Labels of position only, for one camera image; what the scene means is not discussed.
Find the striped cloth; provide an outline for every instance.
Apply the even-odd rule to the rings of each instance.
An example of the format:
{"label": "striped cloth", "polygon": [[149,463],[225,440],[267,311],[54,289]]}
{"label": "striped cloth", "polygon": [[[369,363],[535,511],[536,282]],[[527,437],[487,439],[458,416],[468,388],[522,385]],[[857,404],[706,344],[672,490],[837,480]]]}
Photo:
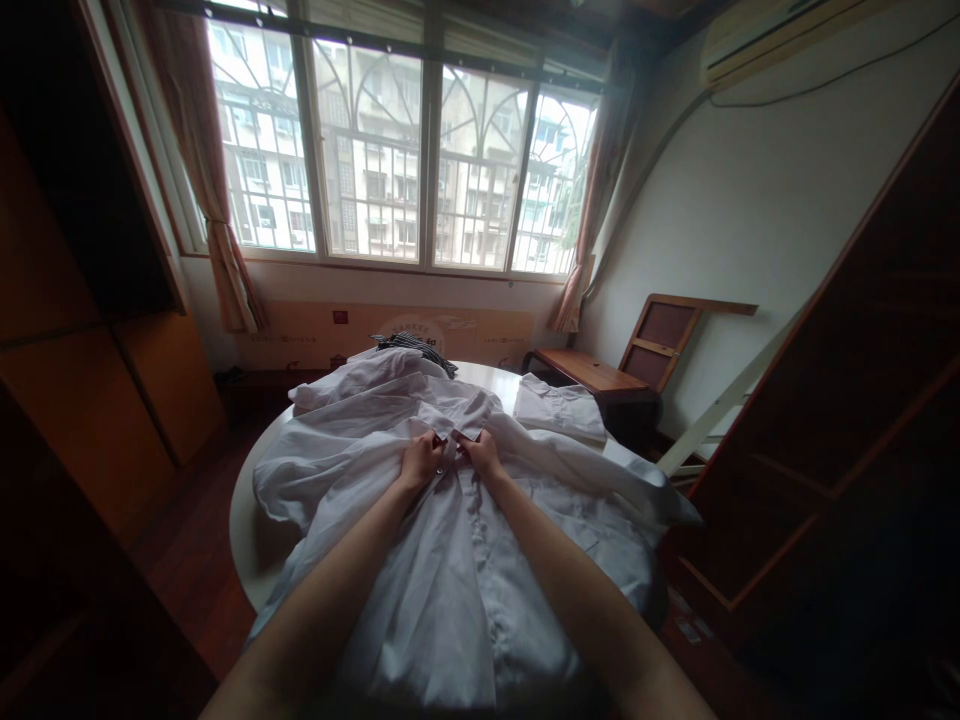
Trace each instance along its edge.
{"label": "striped cloth", "polygon": [[442,367],[451,380],[457,372],[457,366],[449,360],[445,360],[440,353],[433,349],[432,345],[415,338],[408,332],[397,333],[389,338],[383,335],[371,335],[370,337],[377,341],[377,350],[386,350],[388,347],[406,347],[419,350],[423,353],[424,358]]}

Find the folded white shirt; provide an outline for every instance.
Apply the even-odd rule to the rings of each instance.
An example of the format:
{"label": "folded white shirt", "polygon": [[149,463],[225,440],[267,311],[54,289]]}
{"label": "folded white shirt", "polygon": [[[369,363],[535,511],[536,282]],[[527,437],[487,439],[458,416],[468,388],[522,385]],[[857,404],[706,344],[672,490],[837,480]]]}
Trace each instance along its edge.
{"label": "folded white shirt", "polygon": [[550,387],[527,373],[520,379],[514,415],[528,427],[597,442],[607,438],[597,401],[583,385]]}

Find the air conditioner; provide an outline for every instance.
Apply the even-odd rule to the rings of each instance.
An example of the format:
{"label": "air conditioner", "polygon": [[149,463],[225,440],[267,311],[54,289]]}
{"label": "air conditioner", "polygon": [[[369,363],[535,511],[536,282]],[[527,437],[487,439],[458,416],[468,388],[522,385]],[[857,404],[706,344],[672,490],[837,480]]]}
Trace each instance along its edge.
{"label": "air conditioner", "polygon": [[729,87],[899,1],[740,0],[710,24],[700,81]]}

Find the hand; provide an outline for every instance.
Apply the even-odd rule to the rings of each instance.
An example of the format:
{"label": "hand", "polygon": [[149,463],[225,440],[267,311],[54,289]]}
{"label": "hand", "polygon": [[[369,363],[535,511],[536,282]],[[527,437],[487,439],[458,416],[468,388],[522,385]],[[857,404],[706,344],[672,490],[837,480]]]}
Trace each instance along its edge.
{"label": "hand", "polygon": [[433,430],[413,438],[403,453],[403,469],[397,482],[411,490],[419,490],[430,482],[443,459],[446,444]]}
{"label": "hand", "polygon": [[469,440],[463,435],[457,438],[460,444],[460,450],[470,456],[470,462],[474,469],[484,481],[495,477],[505,475],[503,465],[500,464],[500,456],[497,454],[497,443],[493,435],[486,430],[481,430],[477,441]]}

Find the chair backrest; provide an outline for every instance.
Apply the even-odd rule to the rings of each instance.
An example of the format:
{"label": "chair backrest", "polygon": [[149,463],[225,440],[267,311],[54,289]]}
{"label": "chair backrest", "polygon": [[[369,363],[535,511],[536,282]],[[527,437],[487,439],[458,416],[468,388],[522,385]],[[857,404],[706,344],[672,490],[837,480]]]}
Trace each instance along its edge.
{"label": "chair backrest", "polygon": [[653,294],[623,351],[620,369],[662,393],[704,312],[753,315],[757,305]]}

